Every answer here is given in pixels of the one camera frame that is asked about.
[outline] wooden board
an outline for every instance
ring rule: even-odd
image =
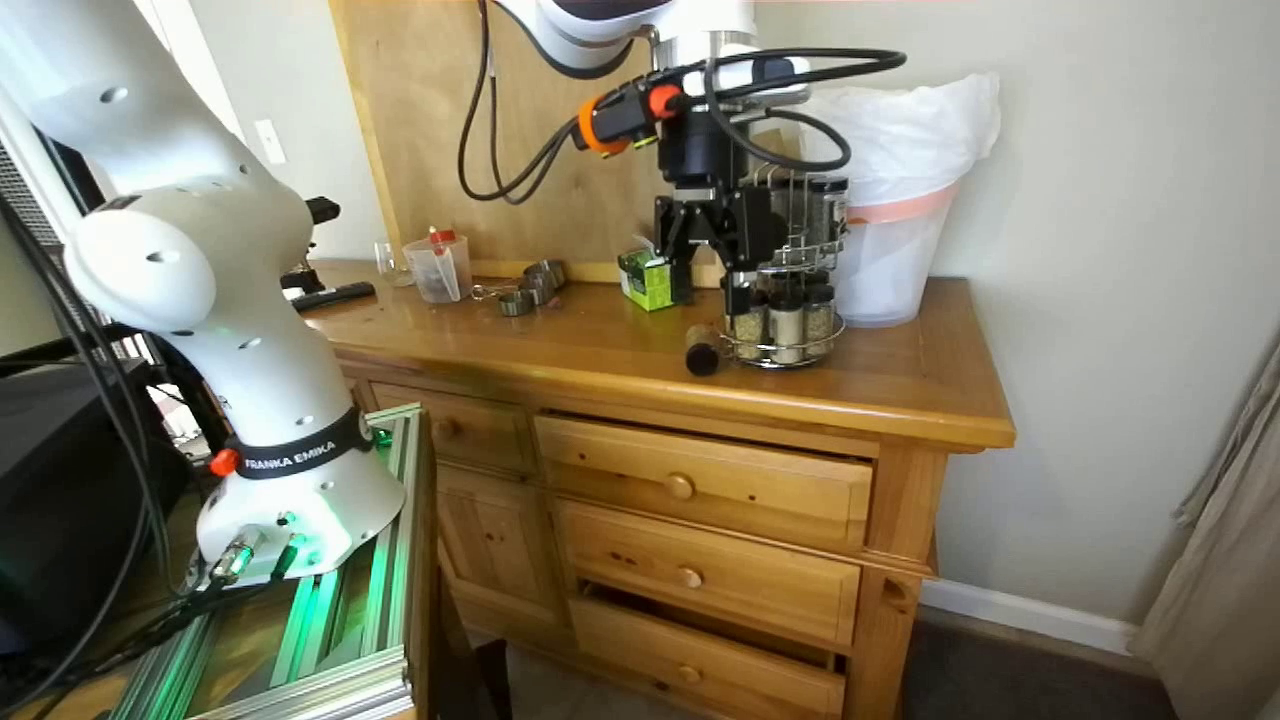
[[[490,15],[506,174],[517,174],[585,99],[649,66],[640,38],[608,80],[568,80],[498,2]],[[456,143],[481,65],[477,0],[333,0],[333,21],[393,241],[460,224],[481,277],[509,277],[543,255],[568,259],[576,281],[616,277],[616,255],[635,242],[635,231],[649,231],[654,196],[666,186],[654,149],[601,159],[568,143],[530,205],[477,205],[456,178]],[[477,117],[470,171],[473,182],[494,186],[490,104]]]

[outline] floor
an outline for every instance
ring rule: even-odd
[[[661,698],[509,650],[517,720],[693,720]],[[926,618],[903,720],[1173,720],[1165,689],[1132,668]]]

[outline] white plastic bag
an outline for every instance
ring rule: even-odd
[[[856,328],[903,324],[922,311],[962,178],[995,149],[1002,80],[978,71],[914,91],[839,88],[806,113],[828,119],[854,153],[844,196],[854,231],[838,265],[838,311]]]

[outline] wooden dresser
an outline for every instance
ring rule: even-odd
[[[429,407],[473,627],[711,714],[889,720],[947,455],[1012,444],[972,292],[931,281],[922,319],[821,367],[690,375],[717,311],[574,285],[506,319],[381,285],[308,319],[367,402]]]

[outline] baseboard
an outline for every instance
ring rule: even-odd
[[[1114,617],[1091,617],[955,580],[926,580],[922,604],[984,625],[1006,625],[1018,633],[1037,633],[1065,644],[1086,644],[1107,656],[1132,656],[1137,627]]]

